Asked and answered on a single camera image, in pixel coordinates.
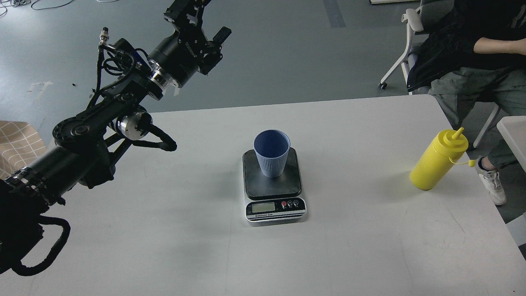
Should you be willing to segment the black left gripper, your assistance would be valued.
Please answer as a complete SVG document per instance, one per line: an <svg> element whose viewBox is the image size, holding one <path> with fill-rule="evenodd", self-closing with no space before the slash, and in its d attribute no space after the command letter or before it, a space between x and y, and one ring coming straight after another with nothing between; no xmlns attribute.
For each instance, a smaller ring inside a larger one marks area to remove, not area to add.
<svg viewBox="0 0 526 296"><path fill-rule="evenodd" d="M231 35L222 27L212 40L202 30L203 13L210 0L175 0L164 12L174 28L148 56L152 66L150 80L160 88L182 88L195 73L207 75L222 60L222 45Z"/></svg>

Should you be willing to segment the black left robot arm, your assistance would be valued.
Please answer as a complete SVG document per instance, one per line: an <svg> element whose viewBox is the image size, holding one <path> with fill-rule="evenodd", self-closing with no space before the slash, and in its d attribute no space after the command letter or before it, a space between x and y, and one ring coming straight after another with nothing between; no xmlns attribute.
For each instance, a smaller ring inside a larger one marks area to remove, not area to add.
<svg viewBox="0 0 526 296"><path fill-rule="evenodd" d="M48 268L66 244L71 226L46 217L75 184L93 188L113 180L130 146L168 152L177 143L141 107L160 100L169 85L182 88L196 72L207 75L222 59L230 28L208 40L202 30L208 0L175 0L164 18L174 28L145 58L125 39L100 33L97 84L86 109L53 129L55 147L1 181L1 272L30 277Z"/></svg>

